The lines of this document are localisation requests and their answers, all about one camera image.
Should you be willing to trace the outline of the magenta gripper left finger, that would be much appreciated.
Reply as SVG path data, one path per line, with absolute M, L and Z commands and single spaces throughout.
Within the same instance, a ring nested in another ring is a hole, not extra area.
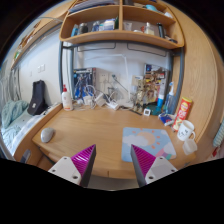
M 92 145 L 72 157 L 63 156 L 49 172 L 81 187 L 87 187 L 95 157 L 96 145 Z

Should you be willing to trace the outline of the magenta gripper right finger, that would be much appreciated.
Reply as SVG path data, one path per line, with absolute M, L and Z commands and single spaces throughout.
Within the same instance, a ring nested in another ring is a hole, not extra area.
M 131 158 L 140 187 L 177 172 L 177 169 L 165 157 L 155 157 L 135 145 L 131 146 Z

